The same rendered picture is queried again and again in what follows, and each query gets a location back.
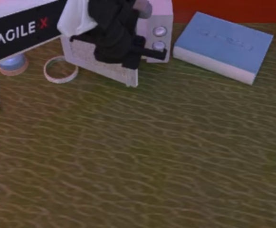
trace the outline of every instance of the red surface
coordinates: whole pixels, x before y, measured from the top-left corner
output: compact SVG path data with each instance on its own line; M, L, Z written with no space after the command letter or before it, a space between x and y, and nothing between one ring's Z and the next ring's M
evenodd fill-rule
M172 0L174 22L188 22L196 11L245 23L276 23L276 0Z

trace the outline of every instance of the table surface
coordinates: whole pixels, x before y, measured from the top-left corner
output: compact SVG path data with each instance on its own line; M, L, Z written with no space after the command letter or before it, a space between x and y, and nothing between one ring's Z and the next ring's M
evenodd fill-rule
M0 0L0 18L57 0Z
M276 228L276 36L253 86L176 59L142 63L137 88L56 85L60 54L0 75L0 228Z

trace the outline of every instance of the red letter x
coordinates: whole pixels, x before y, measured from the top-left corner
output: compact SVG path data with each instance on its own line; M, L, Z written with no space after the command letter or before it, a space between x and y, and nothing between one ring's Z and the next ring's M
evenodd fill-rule
M48 21L48 18L47 18L47 17L45 17L45 18L41 18L41 25L40 25L40 29L47 28L47 21Z

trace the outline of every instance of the black label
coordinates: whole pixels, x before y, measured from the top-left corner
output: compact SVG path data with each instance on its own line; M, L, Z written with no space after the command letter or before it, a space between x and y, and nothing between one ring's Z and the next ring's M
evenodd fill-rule
M0 18L0 60L60 35L57 23L67 0Z

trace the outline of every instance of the white ring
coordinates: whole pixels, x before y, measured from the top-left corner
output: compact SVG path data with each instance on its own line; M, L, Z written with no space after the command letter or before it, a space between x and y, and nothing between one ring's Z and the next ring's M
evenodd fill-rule
M67 76L67 77L64 77L64 78L54 78L54 77L51 77L49 76L49 74L47 73L47 68L55 63L55 62L58 62L58 61L66 61L65 57L64 56L57 56L57 57L54 57L50 60L47 61L47 63L44 65L44 75L45 75L45 78L49 81L49 82L52 82L52 83L57 83L57 84L61 84L61 83L66 83L66 82L70 82L71 80L73 80L78 72L79 72L79 67L76 66L75 68L75 71L73 74Z

